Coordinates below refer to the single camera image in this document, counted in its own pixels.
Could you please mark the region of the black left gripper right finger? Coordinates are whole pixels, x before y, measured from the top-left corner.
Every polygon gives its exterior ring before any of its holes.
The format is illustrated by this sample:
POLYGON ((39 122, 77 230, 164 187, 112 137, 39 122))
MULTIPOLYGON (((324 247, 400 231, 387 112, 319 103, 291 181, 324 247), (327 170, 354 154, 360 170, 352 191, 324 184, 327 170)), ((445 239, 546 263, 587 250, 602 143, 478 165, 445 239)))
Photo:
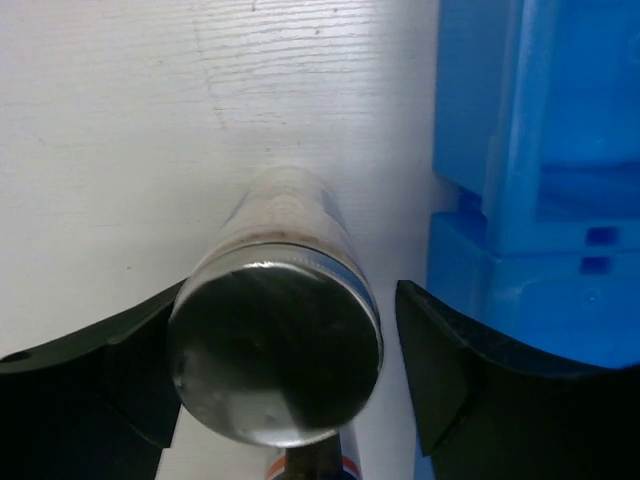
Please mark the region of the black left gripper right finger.
POLYGON ((402 280, 395 314, 420 456, 438 479, 635 479, 639 369, 557 356, 402 280))

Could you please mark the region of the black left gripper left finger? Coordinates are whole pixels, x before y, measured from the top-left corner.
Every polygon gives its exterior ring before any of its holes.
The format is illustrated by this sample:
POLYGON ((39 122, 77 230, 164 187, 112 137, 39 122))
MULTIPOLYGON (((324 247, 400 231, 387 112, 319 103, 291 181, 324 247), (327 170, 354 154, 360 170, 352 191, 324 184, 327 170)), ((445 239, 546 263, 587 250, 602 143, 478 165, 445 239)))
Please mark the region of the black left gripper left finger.
POLYGON ((2 358, 2 478, 156 477, 181 407, 166 358, 179 290, 2 358))

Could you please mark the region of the white-lid red-label spice jar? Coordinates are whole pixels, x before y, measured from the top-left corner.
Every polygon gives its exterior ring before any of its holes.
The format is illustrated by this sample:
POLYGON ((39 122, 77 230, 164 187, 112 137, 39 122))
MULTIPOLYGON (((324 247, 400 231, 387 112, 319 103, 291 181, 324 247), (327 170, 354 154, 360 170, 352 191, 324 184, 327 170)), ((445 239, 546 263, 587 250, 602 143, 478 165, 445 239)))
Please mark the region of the white-lid red-label spice jar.
POLYGON ((362 479, 354 424, 312 445, 275 449, 269 457, 264 479, 362 479))

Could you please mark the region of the silver-lid blue-label spice jar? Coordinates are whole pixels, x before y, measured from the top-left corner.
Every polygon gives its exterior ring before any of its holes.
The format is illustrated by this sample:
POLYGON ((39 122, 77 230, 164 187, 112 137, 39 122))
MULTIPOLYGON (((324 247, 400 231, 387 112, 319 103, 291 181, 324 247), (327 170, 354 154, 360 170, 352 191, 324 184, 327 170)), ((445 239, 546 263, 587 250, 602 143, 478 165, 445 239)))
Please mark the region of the silver-lid blue-label spice jar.
POLYGON ((185 409, 228 439, 334 435, 383 364, 379 310, 337 200, 315 174, 264 171, 185 280, 167 327, 185 409))

